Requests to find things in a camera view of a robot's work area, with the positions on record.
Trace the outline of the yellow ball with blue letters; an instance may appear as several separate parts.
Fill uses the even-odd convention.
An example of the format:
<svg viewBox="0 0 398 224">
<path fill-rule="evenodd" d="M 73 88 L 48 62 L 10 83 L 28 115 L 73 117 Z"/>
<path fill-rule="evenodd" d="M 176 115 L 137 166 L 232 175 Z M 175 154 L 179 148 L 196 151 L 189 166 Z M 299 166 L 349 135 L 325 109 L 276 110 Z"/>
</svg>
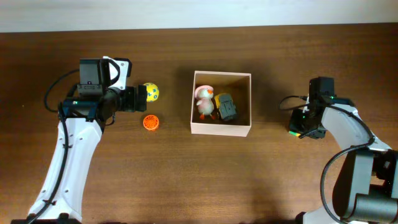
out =
<svg viewBox="0 0 398 224">
<path fill-rule="evenodd" d="M 159 88 L 154 83 L 145 83 L 147 90 L 147 102 L 154 102 L 159 99 Z"/>
</svg>

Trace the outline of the white duck toy pink hat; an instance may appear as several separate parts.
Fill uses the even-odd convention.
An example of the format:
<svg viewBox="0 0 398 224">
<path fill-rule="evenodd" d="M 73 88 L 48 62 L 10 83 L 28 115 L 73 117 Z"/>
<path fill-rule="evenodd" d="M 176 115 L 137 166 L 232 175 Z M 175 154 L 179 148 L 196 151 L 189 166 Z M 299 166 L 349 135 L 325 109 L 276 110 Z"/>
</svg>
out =
<svg viewBox="0 0 398 224">
<path fill-rule="evenodd" d="M 212 119 L 215 119 L 214 104 L 212 102 L 212 98 L 214 97 L 213 90 L 212 86 L 202 85 L 197 87 L 194 91 L 200 119 L 205 119 L 205 116 L 210 116 Z"/>
</svg>

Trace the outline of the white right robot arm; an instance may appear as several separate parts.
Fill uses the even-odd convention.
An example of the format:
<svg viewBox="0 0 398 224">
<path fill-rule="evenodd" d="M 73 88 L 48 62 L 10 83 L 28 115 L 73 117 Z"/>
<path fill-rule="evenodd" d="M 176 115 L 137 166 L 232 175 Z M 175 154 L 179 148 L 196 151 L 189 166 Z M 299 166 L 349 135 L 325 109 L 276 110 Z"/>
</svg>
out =
<svg viewBox="0 0 398 224">
<path fill-rule="evenodd" d="M 335 95 L 332 78 L 311 79 L 302 99 L 291 109 L 290 134 L 331 133 L 341 152 L 323 168 L 322 207 L 299 213 L 296 223 L 397 223 L 397 151 L 377 138 L 351 100 Z"/>
</svg>

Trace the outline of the grey and yellow toy truck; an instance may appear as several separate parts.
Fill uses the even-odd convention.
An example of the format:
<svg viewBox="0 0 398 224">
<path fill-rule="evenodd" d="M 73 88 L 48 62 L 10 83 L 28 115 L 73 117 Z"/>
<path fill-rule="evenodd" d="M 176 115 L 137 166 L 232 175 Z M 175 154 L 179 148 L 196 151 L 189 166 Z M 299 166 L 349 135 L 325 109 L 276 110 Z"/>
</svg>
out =
<svg viewBox="0 0 398 224">
<path fill-rule="evenodd" d="M 214 97 L 220 119 L 231 121 L 238 117 L 236 105 L 229 93 L 220 93 Z"/>
</svg>

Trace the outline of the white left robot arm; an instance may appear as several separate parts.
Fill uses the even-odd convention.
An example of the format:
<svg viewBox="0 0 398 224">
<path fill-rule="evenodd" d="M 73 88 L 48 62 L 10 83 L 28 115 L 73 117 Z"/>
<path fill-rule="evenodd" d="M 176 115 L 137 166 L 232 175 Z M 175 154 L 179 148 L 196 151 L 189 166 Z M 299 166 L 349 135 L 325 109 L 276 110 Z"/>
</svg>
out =
<svg viewBox="0 0 398 224">
<path fill-rule="evenodd" d="M 40 193 L 23 223 L 81 223 L 86 178 L 108 120 L 146 110 L 144 85 L 128 86 L 127 58 L 81 59 L 80 81 L 58 104 L 55 152 Z"/>
</svg>

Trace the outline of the orange lattice ball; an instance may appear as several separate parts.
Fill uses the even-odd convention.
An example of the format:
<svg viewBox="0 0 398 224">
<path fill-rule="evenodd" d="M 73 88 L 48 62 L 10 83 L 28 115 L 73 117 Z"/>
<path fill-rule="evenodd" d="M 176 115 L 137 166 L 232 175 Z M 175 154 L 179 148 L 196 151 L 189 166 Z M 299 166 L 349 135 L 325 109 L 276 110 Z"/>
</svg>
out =
<svg viewBox="0 0 398 224">
<path fill-rule="evenodd" d="M 143 127 L 148 131 L 155 131 L 159 128 L 159 118 L 156 115 L 150 114 L 143 119 Z"/>
</svg>

